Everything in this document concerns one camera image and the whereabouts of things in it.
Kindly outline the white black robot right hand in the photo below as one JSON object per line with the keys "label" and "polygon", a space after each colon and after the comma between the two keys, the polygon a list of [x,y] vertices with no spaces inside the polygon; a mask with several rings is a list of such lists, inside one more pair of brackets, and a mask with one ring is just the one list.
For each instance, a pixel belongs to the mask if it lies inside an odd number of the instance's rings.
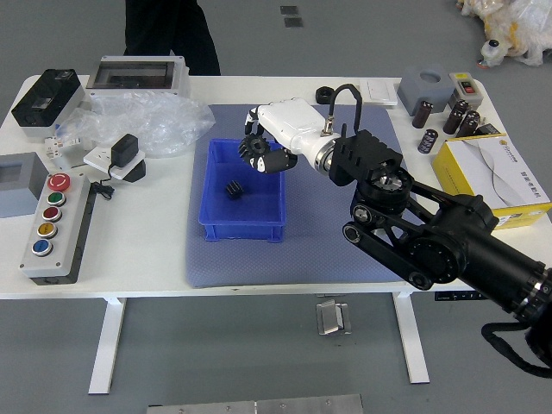
{"label": "white black robot right hand", "polygon": [[327,175],[338,137],[317,110],[293,98],[251,109],[238,153],[260,173],[291,169],[303,155],[313,169]]}

